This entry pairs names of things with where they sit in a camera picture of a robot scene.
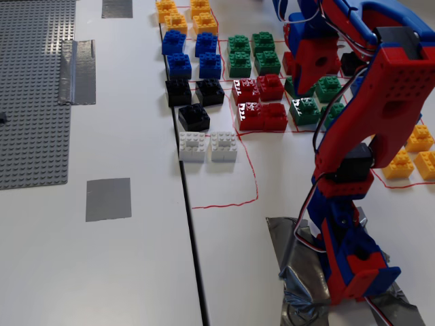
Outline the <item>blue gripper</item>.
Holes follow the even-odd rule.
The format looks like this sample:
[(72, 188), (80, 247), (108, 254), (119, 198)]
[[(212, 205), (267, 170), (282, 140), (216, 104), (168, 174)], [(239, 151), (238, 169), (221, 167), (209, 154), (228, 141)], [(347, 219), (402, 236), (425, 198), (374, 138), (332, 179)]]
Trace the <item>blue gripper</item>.
[(338, 33), (317, 13), (305, 22), (301, 12), (289, 16), (283, 26), (285, 44), (296, 51), (294, 59), (294, 89), (297, 95), (306, 94), (324, 75), (336, 68)]

